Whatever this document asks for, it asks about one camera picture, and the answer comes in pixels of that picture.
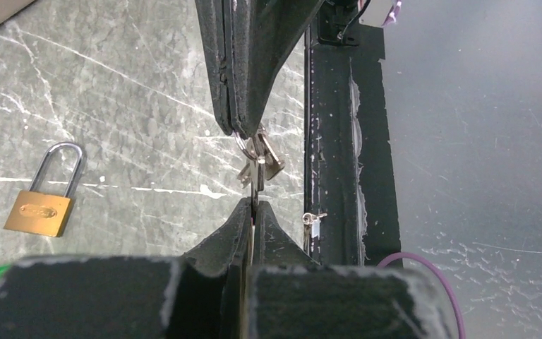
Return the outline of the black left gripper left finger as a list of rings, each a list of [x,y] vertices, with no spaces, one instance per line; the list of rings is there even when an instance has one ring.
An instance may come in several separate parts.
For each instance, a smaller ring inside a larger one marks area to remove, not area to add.
[[[183,256],[33,256],[0,279],[0,338],[238,338],[251,202]]]

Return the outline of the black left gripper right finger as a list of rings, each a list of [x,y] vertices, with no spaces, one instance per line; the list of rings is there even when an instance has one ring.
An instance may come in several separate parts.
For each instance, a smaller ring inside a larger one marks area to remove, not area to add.
[[[247,338],[453,338],[451,313],[431,279],[407,268],[319,266],[301,249],[271,260],[283,235],[263,201],[245,302]]]

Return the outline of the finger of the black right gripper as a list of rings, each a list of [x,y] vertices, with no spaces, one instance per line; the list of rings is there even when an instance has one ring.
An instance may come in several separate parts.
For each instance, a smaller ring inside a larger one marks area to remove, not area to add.
[[[195,0],[203,43],[208,83],[215,120],[225,135],[231,135],[227,56],[225,48],[224,1]]]
[[[279,70],[322,1],[228,1],[227,133],[254,135]]]

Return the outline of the silver key bunch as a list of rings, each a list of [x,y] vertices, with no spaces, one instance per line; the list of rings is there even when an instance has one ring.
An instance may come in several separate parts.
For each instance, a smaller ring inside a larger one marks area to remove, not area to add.
[[[265,189],[265,183],[276,177],[285,167],[285,162],[275,151],[270,142],[267,129],[260,125],[255,135],[247,141],[237,131],[232,133],[240,151],[246,156],[246,164],[237,174],[243,188],[251,188],[251,205],[256,209],[259,193]]]

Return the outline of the brass padlock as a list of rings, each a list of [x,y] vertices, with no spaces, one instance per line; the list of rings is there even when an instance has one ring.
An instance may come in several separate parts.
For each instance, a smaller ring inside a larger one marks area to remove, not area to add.
[[[76,162],[64,193],[46,194],[40,186],[56,152],[69,148],[76,153]],[[18,193],[11,212],[4,224],[5,230],[61,237],[73,208],[72,195],[85,165],[85,151],[77,143],[64,141],[50,146],[42,157],[39,167],[27,190]]]

